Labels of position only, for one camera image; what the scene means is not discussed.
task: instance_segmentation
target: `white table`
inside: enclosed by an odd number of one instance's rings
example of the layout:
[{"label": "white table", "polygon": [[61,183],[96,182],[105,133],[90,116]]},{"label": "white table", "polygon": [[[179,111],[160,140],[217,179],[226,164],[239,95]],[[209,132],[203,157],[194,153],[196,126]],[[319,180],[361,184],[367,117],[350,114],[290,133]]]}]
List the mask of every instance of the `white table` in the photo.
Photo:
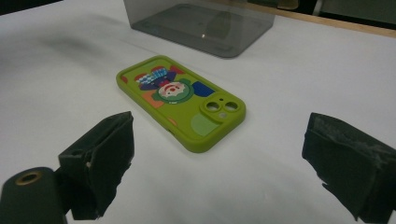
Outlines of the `white table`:
[{"label": "white table", "polygon": [[[247,104],[246,120],[204,154],[184,149],[117,86],[167,55]],[[302,154],[311,112],[396,147],[396,39],[276,16],[223,60],[131,30],[122,0],[66,0],[0,17],[0,183],[57,156],[101,119],[134,115],[135,156],[98,221],[356,223]],[[396,223],[393,215],[389,223]]]}]

